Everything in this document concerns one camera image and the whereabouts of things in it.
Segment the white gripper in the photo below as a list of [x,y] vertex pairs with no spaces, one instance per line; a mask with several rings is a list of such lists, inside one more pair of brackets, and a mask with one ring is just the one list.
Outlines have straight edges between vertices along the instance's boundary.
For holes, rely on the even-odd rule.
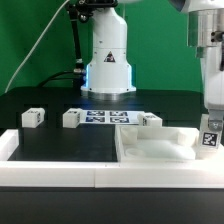
[[224,71],[220,70],[221,46],[204,49],[200,59],[204,89],[204,105],[210,110],[208,127],[221,131],[224,124]]

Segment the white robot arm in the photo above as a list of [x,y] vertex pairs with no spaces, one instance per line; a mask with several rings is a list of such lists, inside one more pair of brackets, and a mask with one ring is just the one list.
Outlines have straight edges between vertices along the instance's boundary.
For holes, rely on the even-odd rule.
[[[95,97],[115,98],[133,92],[126,60],[127,24],[115,12],[120,3],[136,0],[80,0],[81,20],[93,20],[93,58],[82,90]],[[204,84],[208,128],[224,127],[224,0],[168,0],[188,15],[188,45],[197,49]]]

